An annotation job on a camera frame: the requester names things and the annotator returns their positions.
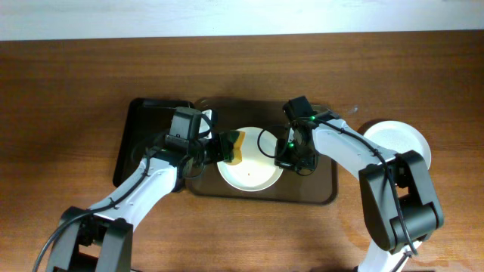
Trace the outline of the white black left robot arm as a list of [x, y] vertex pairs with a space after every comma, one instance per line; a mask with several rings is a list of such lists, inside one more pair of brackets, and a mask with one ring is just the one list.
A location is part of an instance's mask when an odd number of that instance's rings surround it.
[[130, 271], [133, 234], [148, 212], [183, 187], [193, 167], [238, 164], [244, 137], [241, 131], [163, 136], [110, 195], [88, 209], [68, 208], [38, 257], [50, 254], [48, 271]]

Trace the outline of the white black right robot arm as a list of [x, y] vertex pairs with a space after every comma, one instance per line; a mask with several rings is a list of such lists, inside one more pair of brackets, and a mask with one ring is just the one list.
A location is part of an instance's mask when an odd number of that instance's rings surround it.
[[418, 152], [397, 153], [364, 138], [332, 112], [288, 113], [278, 164], [314, 169], [320, 155], [359, 182], [371, 243], [357, 271], [401, 271], [417, 247], [444, 223], [427, 164]]

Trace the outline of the white plate with ketchup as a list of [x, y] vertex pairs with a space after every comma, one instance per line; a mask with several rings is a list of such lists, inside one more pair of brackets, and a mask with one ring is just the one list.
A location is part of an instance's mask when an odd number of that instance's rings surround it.
[[256, 192], [272, 186], [282, 175], [283, 169], [275, 165], [275, 159], [262, 154], [262, 150], [269, 156], [275, 153], [276, 137], [257, 127], [239, 128], [245, 133], [241, 145], [242, 161], [237, 165], [218, 162], [217, 167], [223, 179], [232, 187], [246, 191]]

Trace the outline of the orange green scrub sponge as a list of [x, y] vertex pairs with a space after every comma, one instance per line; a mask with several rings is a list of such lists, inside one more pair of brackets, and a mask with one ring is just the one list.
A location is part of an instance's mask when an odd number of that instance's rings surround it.
[[241, 147], [245, 139], [244, 131], [229, 131], [228, 133], [228, 146], [229, 157], [225, 161], [229, 165], [237, 165], [242, 162], [243, 156]]

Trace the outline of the pale green plate with ketchup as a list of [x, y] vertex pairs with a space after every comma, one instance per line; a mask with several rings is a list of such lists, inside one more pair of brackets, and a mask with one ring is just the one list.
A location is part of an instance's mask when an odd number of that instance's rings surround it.
[[432, 154], [426, 138], [411, 125], [399, 121], [377, 122], [366, 130], [364, 136], [386, 149], [405, 153], [414, 150], [422, 155], [430, 168]]

